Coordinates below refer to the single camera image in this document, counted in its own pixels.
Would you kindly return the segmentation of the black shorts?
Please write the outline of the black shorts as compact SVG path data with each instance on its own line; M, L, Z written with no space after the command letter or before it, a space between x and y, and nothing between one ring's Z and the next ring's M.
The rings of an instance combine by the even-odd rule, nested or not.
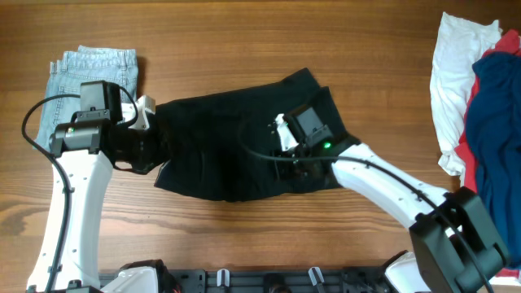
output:
M155 187L212 201L250 201L284 193L338 187L324 181L276 181L274 161L256 157L280 151L275 116L309 105L329 127L334 142L348 137L326 87L303 68L268 85L161 104L155 117L169 129L170 160Z

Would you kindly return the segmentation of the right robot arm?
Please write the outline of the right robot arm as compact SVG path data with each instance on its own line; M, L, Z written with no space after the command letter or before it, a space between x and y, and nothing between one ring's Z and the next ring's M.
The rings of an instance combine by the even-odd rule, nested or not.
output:
M274 118L281 157L305 174L329 169L338 184L383 209L409 231L413 250L384 270L398 292L477 292L510 262L481 198L410 176L377 156L330 114L304 105Z

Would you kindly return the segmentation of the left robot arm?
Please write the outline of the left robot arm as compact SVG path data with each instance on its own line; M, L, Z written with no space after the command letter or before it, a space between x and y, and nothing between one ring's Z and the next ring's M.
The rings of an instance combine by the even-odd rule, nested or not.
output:
M123 103L122 86L81 84L77 94L57 94L42 104L71 99L78 108L56 126L49 149L24 139L52 164L53 190L42 247L28 292L102 292L99 229L104 197L124 162L127 171L148 174L158 165L155 100L143 95Z

